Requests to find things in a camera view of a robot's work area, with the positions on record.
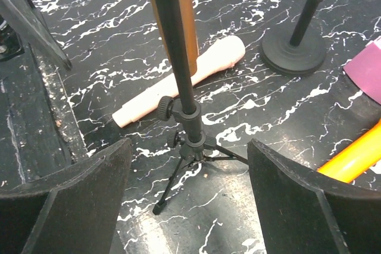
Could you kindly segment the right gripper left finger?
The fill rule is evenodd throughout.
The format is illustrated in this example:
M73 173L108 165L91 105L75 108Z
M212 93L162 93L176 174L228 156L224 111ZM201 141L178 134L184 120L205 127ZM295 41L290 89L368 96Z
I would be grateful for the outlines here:
M132 153L131 140L121 139L1 191L1 253L124 253L115 227Z

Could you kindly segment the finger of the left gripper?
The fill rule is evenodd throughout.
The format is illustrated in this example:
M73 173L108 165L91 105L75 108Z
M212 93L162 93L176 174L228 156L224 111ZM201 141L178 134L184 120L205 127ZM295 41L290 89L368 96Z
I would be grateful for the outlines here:
M1 0L2 18L34 48L66 70L71 61L51 35L31 0Z

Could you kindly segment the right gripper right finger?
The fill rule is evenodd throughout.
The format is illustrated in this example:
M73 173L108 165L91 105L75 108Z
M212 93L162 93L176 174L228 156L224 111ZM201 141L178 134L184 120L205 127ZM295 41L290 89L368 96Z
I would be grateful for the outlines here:
M380 253L380 192L329 178L262 142L247 144L267 253Z

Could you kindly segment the shock-mount tripod mic stand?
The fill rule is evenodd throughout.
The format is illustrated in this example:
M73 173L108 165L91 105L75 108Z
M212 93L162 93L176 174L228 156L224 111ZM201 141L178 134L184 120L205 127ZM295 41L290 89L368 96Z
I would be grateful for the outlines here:
M177 0L158 0L158 10L163 6L168 8L164 1L168 1L173 5L174 13L169 13L168 20L174 20L174 32L169 31L169 22L163 21L163 30L168 44L168 51L170 53L173 74L176 79L177 88L179 91L179 99L171 96L163 96L158 104L157 117L161 121L168 121L174 118L176 122L182 124L185 131L185 136L179 136L178 131L170 133L167 144L170 148L175 148L176 145L181 145L180 148L180 161L178 162L174 172L172 173L168 185L165 188L160 200L155 204L152 212L154 215L159 215L167 204L167 196L173 185L173 181L181 167L184 167L184 160L189 161L189 166L196 163L213 161L214 158L206 156L205 150L217 150L223 154L220 160L237 160L243 164L247 164L247 159L221 147L217 144L215 138L207 136L203 130L201 120L201 106L195 100L193 90L187 90L184 84L190 85L191 75L189 72L188 64L186 62L186 49L183 44L183 32L180 23L177 22L179 16L179 6L176 4Z

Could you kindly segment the black round-base mic stand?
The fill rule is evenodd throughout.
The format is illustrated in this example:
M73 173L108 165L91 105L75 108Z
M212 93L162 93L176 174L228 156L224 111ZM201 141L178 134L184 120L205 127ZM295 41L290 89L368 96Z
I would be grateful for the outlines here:
M260 43L260 58L273 71L290 76L311 74L324 63L327 49L322 35L309 27L323 0L306 0L294 28L276 25Z

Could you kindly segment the gold microphone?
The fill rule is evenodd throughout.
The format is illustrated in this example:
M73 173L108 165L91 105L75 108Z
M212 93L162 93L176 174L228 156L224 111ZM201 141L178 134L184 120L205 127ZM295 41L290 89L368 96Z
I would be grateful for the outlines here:
M197 72L197 59L199 57L199 47L198 39L196 35L195 17L193 12L193 0L177 0L176 4L179 6L179 16L176 18L177 22L180 23L180 27L183 32L183 44L186 49L187 64L189 68L190 75L193 76ZM167 54L167 58L170 64L173 63L170 53L168 51L169 40L166 39L163 30L163 21L169 22L169 31L174 32L174 20L168 20L167 16L169 13L174 13L173 5L175 3L169 3L164 1L164 4L168 5L168 8L161 8L158 10L157 2L158 0L150 0L152 9L155 15L155 19L158 24L158 29L163 41L163 45Z

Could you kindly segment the pink microphone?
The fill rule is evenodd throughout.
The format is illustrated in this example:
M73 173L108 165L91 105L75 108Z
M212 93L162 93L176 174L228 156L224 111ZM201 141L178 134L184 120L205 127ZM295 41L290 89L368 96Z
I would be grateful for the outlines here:
M215 41L202 55L197 58L197 71L190 77L191 84L184 84L187 90L207 77L234 67L245 55L245 45L239 36L230 35ZM173 73L122 105L112 114L114 122L123 128L140 120L154 111L163 96L179 95L176 79Z

